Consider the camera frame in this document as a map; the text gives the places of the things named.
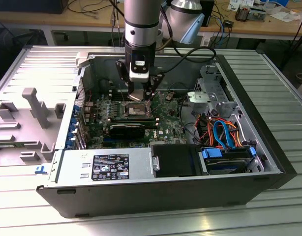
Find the workbench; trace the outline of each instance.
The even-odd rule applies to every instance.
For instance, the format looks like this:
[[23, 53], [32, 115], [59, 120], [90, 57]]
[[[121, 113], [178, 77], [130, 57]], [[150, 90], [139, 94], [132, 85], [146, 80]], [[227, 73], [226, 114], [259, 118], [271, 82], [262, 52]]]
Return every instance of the workbench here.
[[[82, 5], [96, 3], [94, 0], [81, 0]], [[223, 14], [225, 19], [234, 22], [233, 30], [231, 32], [231, 38], [258, 38], [258, 39], [279, 39], [279, 40], [293, 40], [296, 32], [299, 28], [298, 21], [283, 22], [271, 16], [267, 16], [264, 22], [247, 21], [239, 22], [235, 20], [235, 12], [228, 11], [227, 2], [229, 0], [216, 1], [220, 9], [220, 13]], [[100, 7], [109, 5], [108, 1], [95, 6], [90, 6], [87, 9], [93, 10]], [[72, 9], [80, 11], [80, 5], [74, 2], [71, 6]], [[123, 10], [123, 3], [119, 4], [121, 10]], [[287, 7], [302, 7], [302, 2], [294, 3], [289, 1]], [[8, 28], [20, 28], [31, 30], [44, 31], [48, 45], [55, 45], [53, 30], [61, 31], [95, 31], [95, 32], [111, 32], [110, 18], [112, 13], [112, 7], [104, 8], [98, 11], [98, 19], [89, 17], [81, 13], [75, 13], [65, 9], [61, 15], [52, 15], [45, 13], [24, 13], [24, 12], [0, 12], [0, 21], [2, 21]], [[123, 32], [124, 21], [120, 16], [120, 27]], [[211, 37], [216, 36], [220, 28], [217, 25], [215, 19], [210, 20], [208, 27], [201, 27], [199, 36], [202, 36], [201, 46], [207, 46]]]
[[[17, 87], [34, 78], [37, 86], [58, 86], [45, 103], [57, 103], [56, 99], [65, 102], [65, 87], [71, 86], [78, 74], [77, 53], [102, 50], [121, 53], [123, 49], [23, 49], [0, 82], [0, 101], [16, 96]], [[180, 49], [182, 54], [188, 51]], [[36, 165], [4, 166], [0, 167], [0, 236], [302, 235], [302, 96], [266, 55], [254, 50], [216, 51], [230, 64], [298, 176], [280, 189], [263, 192], [245, 206], [66, 219], [35, 191], [48, 175], [35, 175]], [[174, 50], [165, 49], [165, 53], [174, 54]]]

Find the motherboard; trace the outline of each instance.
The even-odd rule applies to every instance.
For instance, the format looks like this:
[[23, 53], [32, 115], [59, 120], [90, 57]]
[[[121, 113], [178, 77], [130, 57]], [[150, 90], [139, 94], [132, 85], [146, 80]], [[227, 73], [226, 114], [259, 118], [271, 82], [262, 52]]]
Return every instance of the motherboard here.
[[84, 107], [89, 131], [87, 149], [145, 148], [152, 144], [185, 144], [178, 97], [158, 92], [153, 100], [135, 102], [124, 94], [90, 96]]

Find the blue cable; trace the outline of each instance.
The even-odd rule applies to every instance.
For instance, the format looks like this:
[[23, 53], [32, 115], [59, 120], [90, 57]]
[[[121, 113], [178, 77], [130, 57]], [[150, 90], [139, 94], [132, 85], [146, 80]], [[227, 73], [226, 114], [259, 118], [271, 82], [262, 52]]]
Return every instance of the blue cable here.
[[223, 149], [226, 149], [225, 144], [219, 139], [218, 134], [216, 132], [216, 128], [219, 123], [223, 125], [225, 138], [226, 138], [226, 142], [228, 143], [228, 146], [230, 148], [235, 148], [235, 146], [232, 142], [232, 139], [230, 138], [228, 127], [226, 126], [226, 124], [223, 121], [220, 121], [220, 120], [216, 121], [213, 125], [213, 135], [214, 135], [215, 140], [217, 140], [217, 142], [222, 146]]
[[217, 48], [219, 48], [219, 47], [220, 47], [220, 45], [221, 45], [221, 42], [222, 42], [222, 40], [223, 40], [224, 27], [223, 27], [223, 24], [222, 24], [222, 22], [221, 22], [220, 18], [217, 18], [217, 17], [216, 17], [216, 19], [219, 21], [220, 26], [221, 26], [221, 30], [222, 30], [222, 35], [221, 35], [220, 41], [219, 41], [218, 46], [217, 46]]

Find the blue latch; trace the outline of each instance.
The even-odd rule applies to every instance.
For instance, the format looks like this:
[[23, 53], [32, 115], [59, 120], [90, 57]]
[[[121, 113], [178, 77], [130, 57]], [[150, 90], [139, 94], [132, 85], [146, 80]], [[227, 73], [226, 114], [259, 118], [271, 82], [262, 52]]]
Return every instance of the blue latch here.
[[76, 127], [73, 124], [69, 125], [69, 131], [74, 131], [75, 129]]
[[221, 158], [222, 152], [220, 149], [217, 148], [207, 148], [202, 151], [202, 155], [204, 159], [206, 158]]
[[74, 111], [74, 112], [80, 112], [80, 107], [77, 106], [77, 105], [74, 105], [74, 106], [73, 106], [73, 111]]
[[69, 139], [72, 139], [72, 138], [74, 137], [74, 135], [73, 135], [73, 133], [68, 133], [67, 137], [68, 137]]
[[255, 157], [257, 155], [255, 148], [250, 147], [249, 151], [250, 151], [250, 153], [252, 154], [253, 157]]
[[76, 118], [71, 118], [70, 124], [76, 124], [76, 123], [77, 123], [77, 119]]
[[73, 146], [73, 141], [72, 140], [67, 140], [66, 141], [66, 146], [72, 147]]
[[45, 166], [40, 165], [36, 167], [35, 174], [47, 174]]

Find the wooden desk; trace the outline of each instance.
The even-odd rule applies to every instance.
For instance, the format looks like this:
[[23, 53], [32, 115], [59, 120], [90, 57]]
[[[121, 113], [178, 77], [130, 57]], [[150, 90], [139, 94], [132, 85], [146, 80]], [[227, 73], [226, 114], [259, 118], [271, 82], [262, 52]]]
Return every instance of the wooden desk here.
[[[227, 3], [229, 0], [217, 0], [217, 5], [222, 15], [227, 16], [226, 19], [233, 21], [234, 26], [231, 37], [240, 38], [261, 38], [261, 39], [281, 39], [292, 40], [295, 36], [299, 22], [283, 22], [271, 16], [267, 16], [264, 22], [247, 21], [239, 22], [235, 20], [234, 11], [226, 11]], [[96, 0], [81, 0], [82, 5], [96, 3]], [[97, 9], [109, 5], [105, 0], [100, 5], [90, 6], [87, 10]], [[76, 11], [80, 11], [78, 1], [70, 6]], [[287, 7], [302, 7], [301, 3], [288, 3]], [[24, 12], [0, 12], [0, 21], [2, 21], [8, 28], [21, 28], [21, 29], [38, 29], [43, 30], [49, 45], [55, 45], [52, 30], [72, 30], [72, 31], [103, 31], [110, 32], [111, 24], [110, 18], [112, 7], [104, 8], [98, 11], [98, 19], [86, 16], [81, 13], [71, 12], [66, 9], [61, 15], [52, 15], [45, 13], [24, 13]], [[123, 31], [124, 20], [120, 16], [120, 26]], [[219, 27], [214, 19], [211, 19], [208, 27], [202, 27], [199, 34], [203, 37], [201, 45], [207, 45], [210, 38], [216, 35]]]
[[[217, 0], [217, 6], [220, 13], [226, 20], [234, 22], [231, 37], [237, 38], [260, 38], [260, 39], [281, 39], [281, 40], [293, 40], [299, 28], [299, 21], [283, 22], [270, 15], [267, 15], [263, 22], [261, 21], [236, 21], [235, 11], [227, 10], [229, 0]], [[287, 7], [302, 7], [302, 1], [294, 3], [289, 1]], [[210, 37], [218, 33], [220, 27], [217, 25], [215, 19], [211, 19], [208, 27], [202, 27], [201, 31], [204, 31], [203, 41], [209, 41]], [[299, 32], [299, 37], [302, 35], [302, 28]]]

